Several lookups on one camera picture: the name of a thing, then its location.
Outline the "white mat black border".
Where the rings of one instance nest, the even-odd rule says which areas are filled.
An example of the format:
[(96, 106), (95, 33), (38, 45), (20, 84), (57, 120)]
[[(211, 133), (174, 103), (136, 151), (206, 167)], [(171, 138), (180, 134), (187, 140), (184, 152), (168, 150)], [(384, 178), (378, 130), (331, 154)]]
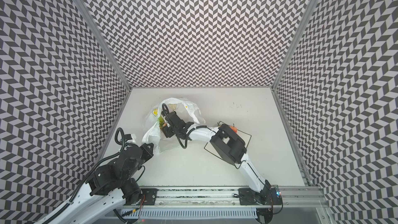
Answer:
[(213, 154), (224, 162), (237, 165), (243, 162), (247, 152), (246, 143), (242, 137), (231, 130), (230, 125), (222, 123), (217, 128), (206, 127), (210, 131), (210, 146)]

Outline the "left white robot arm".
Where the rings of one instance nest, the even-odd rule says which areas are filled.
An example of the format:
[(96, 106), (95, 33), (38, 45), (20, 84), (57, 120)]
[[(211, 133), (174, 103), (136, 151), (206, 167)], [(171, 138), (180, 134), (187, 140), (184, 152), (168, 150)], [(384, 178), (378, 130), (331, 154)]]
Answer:
[(124, 223), (119, 213), (125, 205), (140, 211), (146, 195), (133, 178), (153, 157), (153, 144), (138, 146), (122, 128), (115, 134), (119, 152), (101, 159), (78, 184), (72, 195), (54, 211), (38, 221), (40, 224), (92, 224), (109, 212)]

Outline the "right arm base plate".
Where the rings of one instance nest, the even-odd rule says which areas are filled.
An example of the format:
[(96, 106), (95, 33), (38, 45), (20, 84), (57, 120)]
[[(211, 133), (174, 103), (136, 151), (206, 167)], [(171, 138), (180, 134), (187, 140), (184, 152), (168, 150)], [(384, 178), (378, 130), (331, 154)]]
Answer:
[(235, 197), (239, 199), (240, 205), (283, 205), (282, 195), (278, 188), (271, 188), (266, 196), (250, 188), (239, 188)]

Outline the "aluminium front rail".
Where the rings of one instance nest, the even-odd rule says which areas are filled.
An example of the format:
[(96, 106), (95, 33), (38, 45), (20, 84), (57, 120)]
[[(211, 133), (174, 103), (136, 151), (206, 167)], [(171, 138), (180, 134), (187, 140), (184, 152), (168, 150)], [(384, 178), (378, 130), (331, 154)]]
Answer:
[[(160, 187), (155, 205), (145, 207), (274, 207), (277, 205), (240, 205), (235, 197), (244, 186)], [(280, 186), (283, 207), (328, 207), (323, 191), (314, 186)]]

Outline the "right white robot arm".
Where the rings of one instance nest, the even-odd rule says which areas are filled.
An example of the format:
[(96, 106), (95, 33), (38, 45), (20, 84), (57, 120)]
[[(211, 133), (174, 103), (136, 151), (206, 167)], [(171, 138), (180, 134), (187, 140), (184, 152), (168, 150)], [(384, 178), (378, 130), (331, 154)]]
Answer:
[(234, 127), (223, 123), (216, 128), (210, 128), (194, 122), (184, 122), (176, 112), (170, 112), (165, 103), (162, 104), (161, 116), (164, 119), (161, 130), (166, 138), (176, 137), (183, 149), (188, 147), (189, 141), (209, 143), (221, 160), (234, 166), (242, 174), (249, 188), (240, 190), (234, 195), (235, 198), (249, 205), (283, 206), (281, 192), (257, 171), (249, 158), (245, 141)]

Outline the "green fake fruit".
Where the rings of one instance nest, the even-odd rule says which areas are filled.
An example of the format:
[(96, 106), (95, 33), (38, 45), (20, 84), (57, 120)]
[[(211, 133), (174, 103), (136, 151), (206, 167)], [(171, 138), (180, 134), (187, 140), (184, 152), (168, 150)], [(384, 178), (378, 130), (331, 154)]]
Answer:
[(159, 121), (159, 128), (162, 129), (165, 125), (167, 125), (166, 121), (164, 120), (164, 118), (162, 116), (160, 116), (158, 118)]

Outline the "white plastic bag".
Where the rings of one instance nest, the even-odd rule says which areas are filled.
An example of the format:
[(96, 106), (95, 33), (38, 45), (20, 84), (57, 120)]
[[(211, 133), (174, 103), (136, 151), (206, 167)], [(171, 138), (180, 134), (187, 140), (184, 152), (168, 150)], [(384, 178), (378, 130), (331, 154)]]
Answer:
[(184, 123), (191, 122), (204, 125), (206, 121), (194, 102), (184, 97), (170, 97), (154, 106), (144, 119), (144, 136), (142, 142), (153, 144), (153, 154), (159, 156), (164, 151), (169, 151), (184, 145), (185, 137), (175, 137), (171, 122), (163, 115), (163, 106), (167, 106), (168, 112), (176, 113)]

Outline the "orange fake carrot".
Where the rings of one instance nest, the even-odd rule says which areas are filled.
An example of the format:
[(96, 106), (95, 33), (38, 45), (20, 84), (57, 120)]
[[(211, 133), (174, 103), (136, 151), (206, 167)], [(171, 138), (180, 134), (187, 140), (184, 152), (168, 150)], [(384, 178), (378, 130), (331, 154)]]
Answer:
[(234, 126), (230, 126), (231, 130), (234, 131), (235, 133), (237, 133), (237, 128)]

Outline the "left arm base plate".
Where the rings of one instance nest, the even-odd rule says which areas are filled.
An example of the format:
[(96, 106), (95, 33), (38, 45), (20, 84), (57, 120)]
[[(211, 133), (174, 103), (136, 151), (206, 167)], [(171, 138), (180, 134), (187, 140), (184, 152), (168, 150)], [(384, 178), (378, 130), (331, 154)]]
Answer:
[(142, 188), (139, 191), (137, 200), (134, 200), (133, 203), (137, 206), (155, 205), (157, 195), (157, 188)]

